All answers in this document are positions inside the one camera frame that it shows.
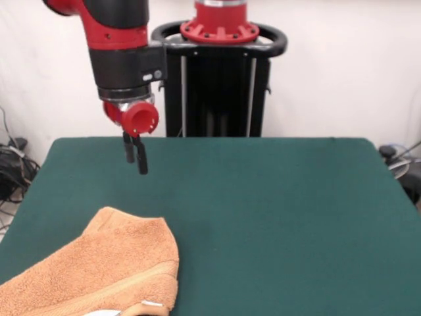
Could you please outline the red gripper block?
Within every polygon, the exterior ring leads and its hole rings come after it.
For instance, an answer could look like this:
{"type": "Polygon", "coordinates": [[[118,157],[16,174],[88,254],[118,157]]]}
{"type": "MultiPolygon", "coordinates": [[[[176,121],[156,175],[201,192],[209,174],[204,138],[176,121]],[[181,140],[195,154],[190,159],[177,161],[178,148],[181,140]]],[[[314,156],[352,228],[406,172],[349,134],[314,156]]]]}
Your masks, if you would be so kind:
{"type": "Polygon", "coordinates": [[[156,129],[159,123],[159,112],[155,105],[144,100],[129,103],[104,101],[103,109],[106,116],[124,131],[123,141],[127,162],[134,163],[135,146],[139,173],[148,174],[146,149],[139,135],[151,134],[156,129]]]}

